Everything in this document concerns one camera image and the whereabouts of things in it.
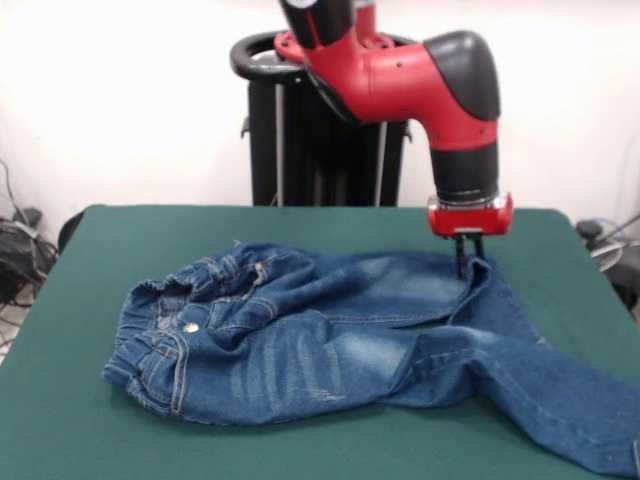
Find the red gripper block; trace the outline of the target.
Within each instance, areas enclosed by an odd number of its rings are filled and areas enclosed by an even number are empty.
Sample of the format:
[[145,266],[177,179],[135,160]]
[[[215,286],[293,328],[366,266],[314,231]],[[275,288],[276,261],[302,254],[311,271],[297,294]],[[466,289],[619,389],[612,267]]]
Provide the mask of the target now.
[[437,196],[427,203],[427,221],[437,236],[454,236],[457,273],[467,275],[466,234],[477,234],[473,243],[478,258],[485,257],[483,235],[502,236],[509,232],[514,217],[513,198],[501,193],[488,202],[467,206],[446,205]]

